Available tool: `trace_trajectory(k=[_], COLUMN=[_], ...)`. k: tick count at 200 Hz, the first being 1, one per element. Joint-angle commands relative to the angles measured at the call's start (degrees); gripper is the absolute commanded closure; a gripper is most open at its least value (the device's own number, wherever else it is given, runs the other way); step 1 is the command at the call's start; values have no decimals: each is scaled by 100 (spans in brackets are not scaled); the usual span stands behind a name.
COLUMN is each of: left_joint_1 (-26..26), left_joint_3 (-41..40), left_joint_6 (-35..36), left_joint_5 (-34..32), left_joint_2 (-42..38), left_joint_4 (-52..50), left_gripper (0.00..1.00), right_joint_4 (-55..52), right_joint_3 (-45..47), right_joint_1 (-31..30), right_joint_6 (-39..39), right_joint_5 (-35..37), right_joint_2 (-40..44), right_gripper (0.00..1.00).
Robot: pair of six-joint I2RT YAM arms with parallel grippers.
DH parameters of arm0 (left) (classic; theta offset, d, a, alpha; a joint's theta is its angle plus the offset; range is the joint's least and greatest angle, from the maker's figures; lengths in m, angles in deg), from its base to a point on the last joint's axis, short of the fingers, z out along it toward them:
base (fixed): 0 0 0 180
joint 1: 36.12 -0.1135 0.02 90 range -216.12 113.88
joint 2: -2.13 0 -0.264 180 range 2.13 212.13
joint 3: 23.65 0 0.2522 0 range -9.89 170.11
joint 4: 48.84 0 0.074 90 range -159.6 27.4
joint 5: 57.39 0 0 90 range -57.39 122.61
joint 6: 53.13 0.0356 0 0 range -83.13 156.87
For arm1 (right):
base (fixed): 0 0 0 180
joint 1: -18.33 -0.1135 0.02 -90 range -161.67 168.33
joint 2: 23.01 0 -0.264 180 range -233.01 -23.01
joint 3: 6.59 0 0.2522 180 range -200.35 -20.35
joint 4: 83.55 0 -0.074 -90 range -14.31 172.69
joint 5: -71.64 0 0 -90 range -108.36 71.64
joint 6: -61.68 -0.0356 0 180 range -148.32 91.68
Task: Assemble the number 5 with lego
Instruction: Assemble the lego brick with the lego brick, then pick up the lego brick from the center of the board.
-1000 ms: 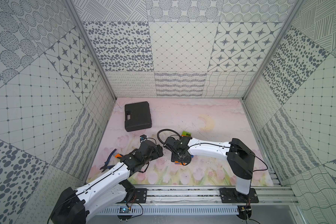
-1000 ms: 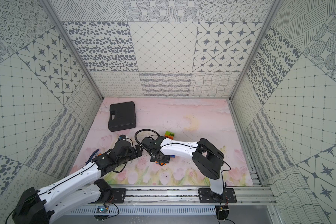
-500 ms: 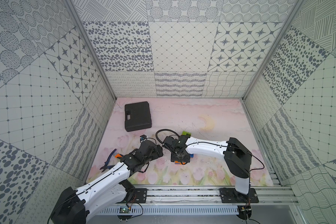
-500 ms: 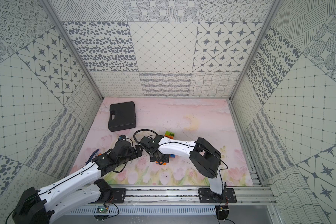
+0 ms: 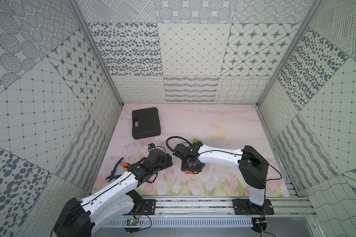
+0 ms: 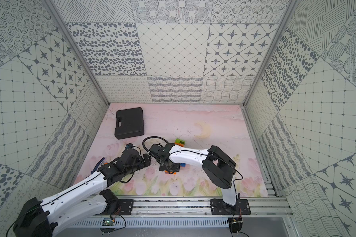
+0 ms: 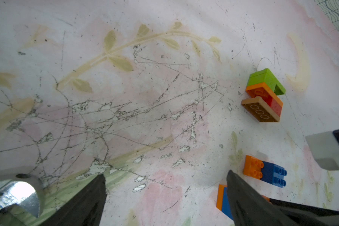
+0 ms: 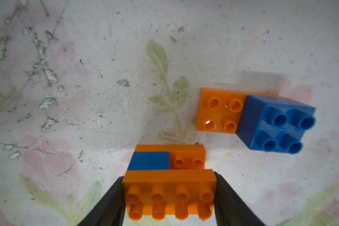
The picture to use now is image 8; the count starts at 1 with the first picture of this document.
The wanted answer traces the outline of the small orange lego brick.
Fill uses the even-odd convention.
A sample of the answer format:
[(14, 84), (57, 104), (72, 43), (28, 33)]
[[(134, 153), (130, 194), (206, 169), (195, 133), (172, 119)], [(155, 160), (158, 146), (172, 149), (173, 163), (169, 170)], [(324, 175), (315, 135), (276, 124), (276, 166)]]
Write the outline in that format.
[(212, 216), (217, 178), (211, 169), (129, 170), (122, 184), (131, 220)]

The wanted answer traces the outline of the orange lego plate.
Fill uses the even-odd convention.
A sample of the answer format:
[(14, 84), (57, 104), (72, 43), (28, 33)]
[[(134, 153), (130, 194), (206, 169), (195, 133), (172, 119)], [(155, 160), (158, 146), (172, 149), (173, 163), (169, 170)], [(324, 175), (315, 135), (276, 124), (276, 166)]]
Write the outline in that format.
[(206, 151), (203, 145), (137, 145), (134, 152), (169, 152), (170, 170), (203, 170)]
[(248, 95), (257, 93), (202, 87), (196, 114), (196, 129), (235, 134)]

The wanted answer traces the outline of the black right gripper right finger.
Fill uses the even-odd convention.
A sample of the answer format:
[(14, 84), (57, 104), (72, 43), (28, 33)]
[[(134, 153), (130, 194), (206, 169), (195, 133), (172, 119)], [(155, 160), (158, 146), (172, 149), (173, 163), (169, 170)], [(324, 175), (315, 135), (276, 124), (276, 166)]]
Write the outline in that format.
[(217, 172), (214, 211), (218, 226), (265, 226), (235, 190)]

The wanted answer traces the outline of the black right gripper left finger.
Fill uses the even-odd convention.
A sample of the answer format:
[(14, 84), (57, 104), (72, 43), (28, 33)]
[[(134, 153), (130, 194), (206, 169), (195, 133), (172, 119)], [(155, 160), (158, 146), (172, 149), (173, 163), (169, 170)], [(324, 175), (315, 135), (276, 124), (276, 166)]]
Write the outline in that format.
[(78, 226), (122, 226), (126, 203), (119, 177)]

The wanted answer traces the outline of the blue square lego brick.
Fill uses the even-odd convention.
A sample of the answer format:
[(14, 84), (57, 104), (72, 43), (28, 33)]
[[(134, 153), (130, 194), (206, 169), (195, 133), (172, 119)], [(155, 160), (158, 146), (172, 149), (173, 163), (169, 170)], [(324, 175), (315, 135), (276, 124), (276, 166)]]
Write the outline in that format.
[(314, 113), (315, 107), (292, 99), (249, 95), (236, 134), (250, 150), (297, 154)]

